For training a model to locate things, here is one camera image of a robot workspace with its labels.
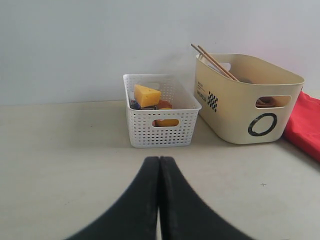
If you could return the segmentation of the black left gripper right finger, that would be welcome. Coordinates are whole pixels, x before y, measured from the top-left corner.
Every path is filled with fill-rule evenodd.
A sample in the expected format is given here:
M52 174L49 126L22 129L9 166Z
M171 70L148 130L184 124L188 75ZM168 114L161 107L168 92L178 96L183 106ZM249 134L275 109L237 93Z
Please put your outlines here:
M159 217L164 240L251 240L213 211L172 157L159 159Z

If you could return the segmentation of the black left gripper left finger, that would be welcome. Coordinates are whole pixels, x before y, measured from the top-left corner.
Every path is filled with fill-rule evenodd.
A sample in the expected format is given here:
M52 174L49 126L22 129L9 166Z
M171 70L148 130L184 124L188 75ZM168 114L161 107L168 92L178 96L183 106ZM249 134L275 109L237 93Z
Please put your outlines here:
M160 160L145 158L137 175L101 216L69 240L155 240L158 216Z

